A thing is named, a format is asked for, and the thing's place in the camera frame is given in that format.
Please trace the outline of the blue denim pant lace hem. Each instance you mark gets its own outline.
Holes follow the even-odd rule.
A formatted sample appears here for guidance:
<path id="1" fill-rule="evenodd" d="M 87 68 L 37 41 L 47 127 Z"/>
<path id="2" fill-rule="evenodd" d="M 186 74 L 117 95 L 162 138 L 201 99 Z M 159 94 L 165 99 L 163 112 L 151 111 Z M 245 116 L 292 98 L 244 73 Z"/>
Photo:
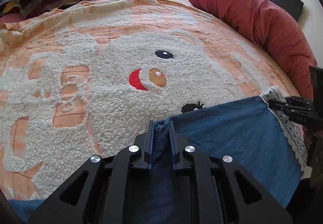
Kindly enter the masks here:
<path id="1" fill-rule="evenodd" d="M 286 210 L 302 176 L 307 151 L 297 125 L 269 109 L 281 93 L 205 108 L 154 121 L 151 170 L 131 167 L 131 145 L 149 120 L 136 105 L 126 114 L 104 105 L 93 132 L 103 143 L 47 199 L 2 199 L 4 223 L 291 223 Z M 186 136 L 189 170 L 174 170 L 173 121 Z"/>

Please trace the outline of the orange white bear blanket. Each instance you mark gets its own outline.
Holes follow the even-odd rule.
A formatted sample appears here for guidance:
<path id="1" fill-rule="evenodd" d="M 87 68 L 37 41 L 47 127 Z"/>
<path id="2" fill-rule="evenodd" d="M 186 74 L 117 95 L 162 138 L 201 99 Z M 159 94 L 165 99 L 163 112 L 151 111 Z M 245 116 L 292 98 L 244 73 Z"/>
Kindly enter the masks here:
<path id="1" fill-rule="evenodd" d="M 45 198 L 183 108 L 297 89 L 260 47 L 187 3 L 102 0 L 1 24 L 1 190 Z"/>

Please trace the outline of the red rolled duvet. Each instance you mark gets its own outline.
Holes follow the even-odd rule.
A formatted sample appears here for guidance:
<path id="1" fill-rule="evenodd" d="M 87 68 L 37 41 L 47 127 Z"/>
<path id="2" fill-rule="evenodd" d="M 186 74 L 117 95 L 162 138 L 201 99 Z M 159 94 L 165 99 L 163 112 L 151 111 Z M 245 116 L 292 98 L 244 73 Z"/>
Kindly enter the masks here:
<path id="1" fill-rule="evenodd" d="M 302 97 L 313 98 L 313 51 L 296 20 L 269 0 L 188 0 L 261 46 L 287 74 Z"/>

